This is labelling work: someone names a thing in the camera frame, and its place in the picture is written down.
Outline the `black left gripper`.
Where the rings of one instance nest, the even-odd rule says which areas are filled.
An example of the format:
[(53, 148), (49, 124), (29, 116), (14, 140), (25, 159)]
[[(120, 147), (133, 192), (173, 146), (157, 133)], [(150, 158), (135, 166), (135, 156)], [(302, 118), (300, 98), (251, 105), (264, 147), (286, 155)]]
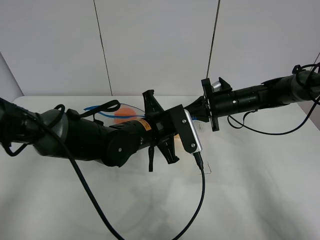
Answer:
[(175, 120), (182, 116), (183, 106), (177, 105), (164, 110), (154, 97), (154, 90), (150, 89), (143, 94), (144, 120), (151, 127), (151, 140), (149, 142), (149, 164), (154, 163), (155, 148), (158, 148), (167, 163), (174, 164), (180, 159), (176, 156), (174, 136), (178, 134)]

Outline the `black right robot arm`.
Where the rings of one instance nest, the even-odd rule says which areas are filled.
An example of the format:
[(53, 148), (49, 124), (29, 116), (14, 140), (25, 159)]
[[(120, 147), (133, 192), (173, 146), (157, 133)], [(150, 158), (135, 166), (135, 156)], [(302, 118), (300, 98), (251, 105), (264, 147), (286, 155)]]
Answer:
[(292, 75), (233, 90), (224, 79), (201, 81), (203, 95), (186, 106), (191, 117), (219, 131), (220, 117), (310, 101), (320, 95), (320, 74), (295, 66)]

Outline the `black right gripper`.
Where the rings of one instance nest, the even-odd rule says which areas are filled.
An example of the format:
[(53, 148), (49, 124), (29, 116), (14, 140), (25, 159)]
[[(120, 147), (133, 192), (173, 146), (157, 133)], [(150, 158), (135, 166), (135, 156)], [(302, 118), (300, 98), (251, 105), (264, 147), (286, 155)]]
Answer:
[(235, 93), (232, 87), (221, 77), (218, 80), (222, 89), (217, 92), (213, 92), (209, 78), (201, 80), (204, 96), (198, 97), (194, 102), (184, 107), (189, 111), (192, 120), (210, 122), (213, 132), (220, 130), (218, 118), (227, 116), (235, 110)]

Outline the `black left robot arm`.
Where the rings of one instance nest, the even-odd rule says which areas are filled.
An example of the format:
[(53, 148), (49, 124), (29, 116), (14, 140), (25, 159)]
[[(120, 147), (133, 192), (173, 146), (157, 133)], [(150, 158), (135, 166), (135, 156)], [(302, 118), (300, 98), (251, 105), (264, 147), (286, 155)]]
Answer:
[(185, 109), (179, 105), (164, 110), (152, 93), (144, 94), (142, 118), (105, 126), (96, 119), (99, 112), (115, 112), (121, 104), (111, 100), (84, 113), (59, 104), (43, 113), (30, 112), (16, 104), (0, 101), (0, 143), (15, 157), (32, 145), (41, 156), (97, 161), (108, 167), (122, 167), (141, 149), (148, 149), (149, 162), (159, 149), (166, 161), (178, 161), (174, 136), (183, 135), (188, 125)]

